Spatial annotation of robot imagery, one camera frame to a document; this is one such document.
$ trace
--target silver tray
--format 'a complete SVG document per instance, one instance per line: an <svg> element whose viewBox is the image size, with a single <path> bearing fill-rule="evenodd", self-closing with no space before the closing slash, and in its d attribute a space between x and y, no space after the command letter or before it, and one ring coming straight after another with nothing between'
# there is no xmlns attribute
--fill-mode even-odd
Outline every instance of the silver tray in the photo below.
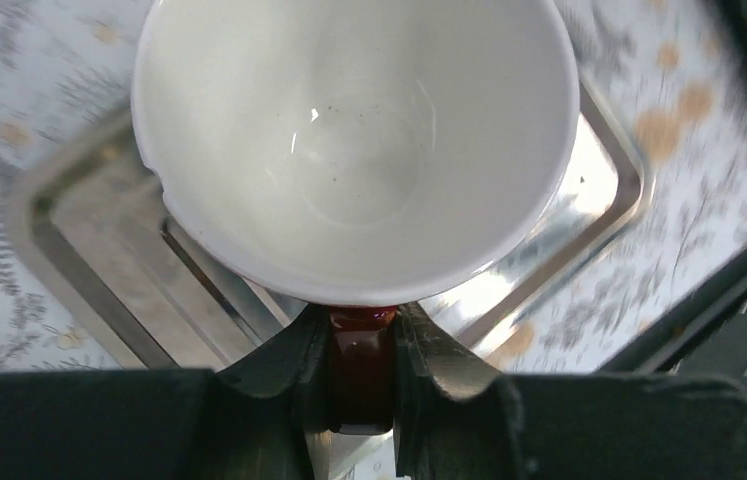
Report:
<svg viewBox="0 0 747 480"><path fill-rule="evenodd" d="M641 155L585 79L581 99L570 165L532 232L485 273L420 301L480 355L650 201ZM127 109L29 170L8 219L20 258L123 367L221 369L305 306L238 277L188 237L141 164ZM330 471L346 472L385 438L335 439Z"/></svg>

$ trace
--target ceramic cup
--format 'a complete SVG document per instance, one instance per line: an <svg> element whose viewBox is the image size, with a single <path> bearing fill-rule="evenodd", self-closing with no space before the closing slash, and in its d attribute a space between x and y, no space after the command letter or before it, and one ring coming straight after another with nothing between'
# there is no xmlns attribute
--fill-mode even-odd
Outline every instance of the ceramic cup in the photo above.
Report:
<svg viewBox="0 0 747 480"><path fill-rule="evenodd" d="M510 252L578 105L552 0L158 0L132 91L182 227L255 283L344 307L428 297Z"/></svg>

